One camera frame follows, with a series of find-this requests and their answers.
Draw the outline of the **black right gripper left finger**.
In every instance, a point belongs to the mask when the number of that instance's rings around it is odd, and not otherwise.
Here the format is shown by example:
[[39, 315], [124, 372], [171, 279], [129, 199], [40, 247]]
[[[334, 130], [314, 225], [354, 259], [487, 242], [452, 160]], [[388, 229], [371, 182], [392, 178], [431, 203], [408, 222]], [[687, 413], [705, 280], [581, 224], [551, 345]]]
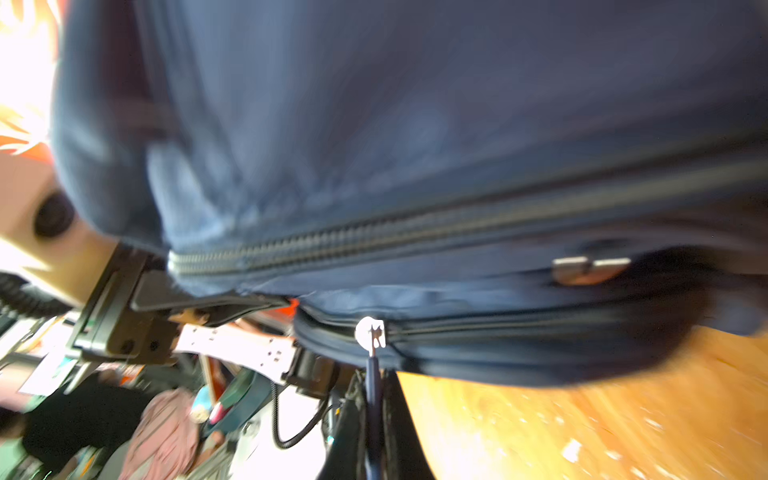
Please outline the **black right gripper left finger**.
[[355, 373], [344, 397], [334, 442], [318, 480], [366, 478], [367, 401], [361, 373]]

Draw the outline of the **navy blue student backpack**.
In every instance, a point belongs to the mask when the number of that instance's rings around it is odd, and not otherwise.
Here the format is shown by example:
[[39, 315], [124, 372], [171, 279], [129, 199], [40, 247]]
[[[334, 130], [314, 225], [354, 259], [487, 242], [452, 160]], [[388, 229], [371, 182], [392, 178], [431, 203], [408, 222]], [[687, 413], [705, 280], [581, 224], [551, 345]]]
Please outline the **navy blue student backpack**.
[[73, 1], [52, 112], [95, 230], [304, 348], [561, 386], [767, 325], [763, 1]]

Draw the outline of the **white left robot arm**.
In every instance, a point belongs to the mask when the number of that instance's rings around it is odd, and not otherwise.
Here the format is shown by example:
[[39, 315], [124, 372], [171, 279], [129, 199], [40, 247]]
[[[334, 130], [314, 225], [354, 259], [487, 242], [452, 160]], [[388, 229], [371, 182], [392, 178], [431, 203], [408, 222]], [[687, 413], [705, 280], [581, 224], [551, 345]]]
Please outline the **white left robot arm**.
[[191, 296], [159, 258], [120, 246], [83, 307], [66, 354], [88, 372], [112, 362], [172, 365], [191, 354], [321, 398], [333, 388], [338, 370], [298, 345], [292, 331], [296, 311], [283, 297]]

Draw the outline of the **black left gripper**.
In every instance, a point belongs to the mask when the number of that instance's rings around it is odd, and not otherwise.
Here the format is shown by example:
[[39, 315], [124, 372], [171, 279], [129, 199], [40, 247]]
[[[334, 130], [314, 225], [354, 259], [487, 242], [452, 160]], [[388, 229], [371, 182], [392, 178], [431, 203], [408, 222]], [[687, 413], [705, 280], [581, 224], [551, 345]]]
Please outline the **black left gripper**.
[[164, 271], [145, 272], [152, 256], [117, 248], [80, 312], [66, 344], [66, 355], [82, 362], [170, 365], [178, 325], [156, 312], [192, 309], [214, 327], [246, 314], [289, 307], [285, 297], [237, 293], [195, 297]]

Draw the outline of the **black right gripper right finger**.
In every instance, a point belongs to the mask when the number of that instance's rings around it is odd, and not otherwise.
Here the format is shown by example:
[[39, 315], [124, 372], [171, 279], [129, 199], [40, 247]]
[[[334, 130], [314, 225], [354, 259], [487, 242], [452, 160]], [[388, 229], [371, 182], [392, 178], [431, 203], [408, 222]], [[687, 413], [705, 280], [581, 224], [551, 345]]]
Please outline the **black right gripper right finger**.
[[434, 480], [397, 374], [385, 371], [382, 386], [384, 478]]

